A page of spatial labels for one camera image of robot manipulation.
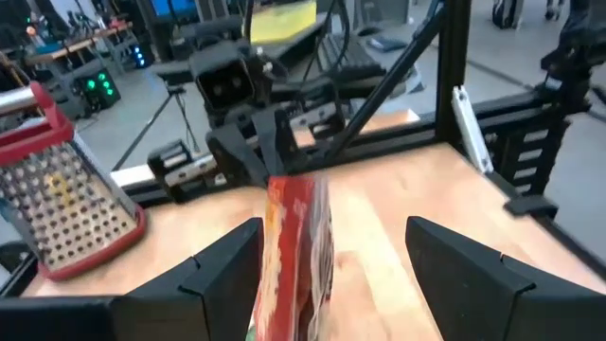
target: metal clamp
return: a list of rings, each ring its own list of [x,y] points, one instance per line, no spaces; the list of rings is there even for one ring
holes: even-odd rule
[[[483,174],[494,171],[489,150],[464,86],[453,89],[453,109],[463,137],[463,146],[472,164]]]

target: computer tower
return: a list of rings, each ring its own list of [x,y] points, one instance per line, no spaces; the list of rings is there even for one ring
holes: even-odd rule
[[[77,79],[83,97],[93,111],[111,108],[121,99],[112,75],[107,69]]]
[[[150,44],[131,46],[131,58],[134,61],[135,68],[147,68],[152,65],[155,60]]]

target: black camera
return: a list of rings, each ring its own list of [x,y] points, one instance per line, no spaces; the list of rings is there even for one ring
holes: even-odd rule
[[[211,127],[221,126],[232,111],[258,109],[269,104],[271,63],[244,39],[221,41],[194,52],[189,69],[205,100]]]

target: monitor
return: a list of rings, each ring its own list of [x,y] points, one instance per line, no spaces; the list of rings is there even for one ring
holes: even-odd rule
[[[151,0],[151,4],[156,16],[170,16],[169,0]],[[172,7],[175,14],[195,13],[197,10],[194,0],[172,0]]]

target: table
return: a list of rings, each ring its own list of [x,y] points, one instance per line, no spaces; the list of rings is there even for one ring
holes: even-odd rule
[[[72,92],[72,84],[74,80],[82,76],[95,74],[106,67],[105,61],[95,50],[95,43],[98,41],[103,41],[107,45],[108,51],[112,56],[112,60],[116,65],[118,73],[122,74],[124,73],[124,67],[122,66],[121,53],[130,45],[137,44],[136,37],[134,37],[133,33],[131,32],[132,26],[133,23],[128,23],[127,25],[120,27],[99,29],[88,38],[72,43],[57,51],[29,56],[26,58],[26,64],[45,64],[53,75],[54,80],[61,87],[62,93],[67,97],[67,101],[70,103],[69,107],[72,108],[69,110],[69,112],[73,111],[80,115],[84,112],[84,106],[79,97]],[[124,30],[128,31],[127,38],[121,43],[115,45],[111,41],[110,36],[118,34],[118,32]],[[90,48],[91,52],[95,56],[95,59],[87,63],[81,56],[81,52],[84,48]],[[63,65],[58,62],[58,59],[66,57],[70,53],[77,53],[79,55],[80,60],[82,61],[82,66],[67,70],[67,72],[65,72]]]
[[[124,62],[122,61],[123,55],[125,54],[124,52],[130,52],[133,45],[139,44],[138,40],[134,36],[134,33],[131,31],[132,27],[133,23],[128,23],[119,27],[106,28],[95,33],[96,39],[102,39],[107,46],[107,50],[112,56],[112,60],[116,65],[118,74],[124,74],[125,72]],[[118,39],[117,43],[114,44],[114,41],[112,41],[110,37],[113,35],[117,36],[117,34],[122,31],[126,31],[126,37],[124,37],[124,39]]]
[[[373,117],[367,131],[408,124],[411,112]],[[297,134],[299,143],[311,143]],[[606,293],[606,283],[508,200],[449,145],[322,170],[330,179],[335,243],[330,340],[439,340],[404,242],[406,218],[443,224],[518,260]],[[114,174],[132,182],[143,167]],[[147,236],[108,264],[67,282],[36,277],[24,296],[124,294],[264,213],[265,192],[238,188],[148,210]]]

